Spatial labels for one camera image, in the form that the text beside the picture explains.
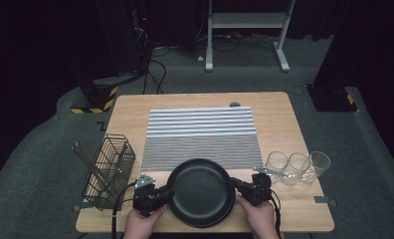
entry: black frying pan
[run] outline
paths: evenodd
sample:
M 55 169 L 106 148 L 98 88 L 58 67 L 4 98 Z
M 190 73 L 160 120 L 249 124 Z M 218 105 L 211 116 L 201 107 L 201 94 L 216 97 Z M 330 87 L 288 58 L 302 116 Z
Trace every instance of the black frying pan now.
M 170 174 L 167 188 L 174 188 L 169 206 L 192 227 L 211 227 L 234 207 L 235 188 L 228 172 L 209 159 L 195 158 L 179 164 Z

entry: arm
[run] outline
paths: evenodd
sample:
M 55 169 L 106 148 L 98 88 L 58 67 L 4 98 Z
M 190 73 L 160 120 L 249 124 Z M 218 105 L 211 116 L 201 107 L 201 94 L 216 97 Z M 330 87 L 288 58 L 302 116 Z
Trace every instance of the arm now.
M 244 208 L 247 214 L 247 222 L 253 229 L 255 239 L 277 239 L 275 229 L 275 211 L 269 201 L 264 201 L 259 206 L 253 206 L 242 196 L 237 196 L 237 202 Z
M 126 216 L 123 239 L 147 239 L 153 232 L 154 224 L 165 212 L 165 206 L 157 209 L 149 217 L 144 217 L 140 211 L 131 209 Z

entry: clear drinking glass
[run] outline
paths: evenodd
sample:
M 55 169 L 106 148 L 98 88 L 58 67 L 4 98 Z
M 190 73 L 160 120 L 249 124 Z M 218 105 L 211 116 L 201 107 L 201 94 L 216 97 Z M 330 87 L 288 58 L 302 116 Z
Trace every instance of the clear drinking glass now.
M 288 177 L 281 177 L 281 181 L 289 185 L 296 184 L 302 174 L 309 168 L 309 165 L 307 156 L 297 152 L 291 154 L 288 166 L 284 170 Z
M 330 168 L 330 158 L 320 151 L 314 151 L 309 155 L 310 167 L 302 174 L 301 180 L 306 183 L 313 183 L 328 168 Z
M 276 172 L 284 172 L 288 165 L 288 157 L 282 152 L 273 151 L 269 153 L 268 160 L 266 160 L 265 168 Z M 279 177 L 276 175 L 268 174 L 272 182 L 278 181 Z

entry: black wire basket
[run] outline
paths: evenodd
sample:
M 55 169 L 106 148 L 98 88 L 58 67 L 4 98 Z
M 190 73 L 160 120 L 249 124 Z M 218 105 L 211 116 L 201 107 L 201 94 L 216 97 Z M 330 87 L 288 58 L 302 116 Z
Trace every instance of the black wire basket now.
M 128 139 L 122 134 L 107 134 L 98 148 L 96 166 L 106 175 L 97 178 L 90 170 L 83 197 L 98 210 L 113 209 L 116 199 L 123 198 L 128 185 L 135 153 Z

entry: striped mat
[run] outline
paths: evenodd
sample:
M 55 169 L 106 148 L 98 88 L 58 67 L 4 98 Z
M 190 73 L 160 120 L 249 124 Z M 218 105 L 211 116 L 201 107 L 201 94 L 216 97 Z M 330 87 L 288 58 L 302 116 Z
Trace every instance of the striped mat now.
M 225 169 L 263 167 L 251 108 L 151 110 L 142 171 L 171 171 L 191 158 Z

